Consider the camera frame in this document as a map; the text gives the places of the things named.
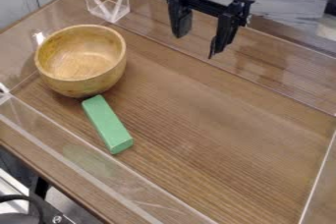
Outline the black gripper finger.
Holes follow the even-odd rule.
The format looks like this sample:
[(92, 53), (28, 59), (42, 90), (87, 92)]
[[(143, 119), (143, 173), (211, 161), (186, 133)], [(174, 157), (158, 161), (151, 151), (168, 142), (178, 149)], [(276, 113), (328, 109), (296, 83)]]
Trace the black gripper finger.
[(170, 0), (168, 14), (174, 35), (182, 38), (192, 29), (192, 9), (182, 0)]
[(222, 14), (218, 17), (216, 34), (210, 44), (210, 57), (220, 53), (232, 42), (239, 28), (239, 22), (232, 14)]

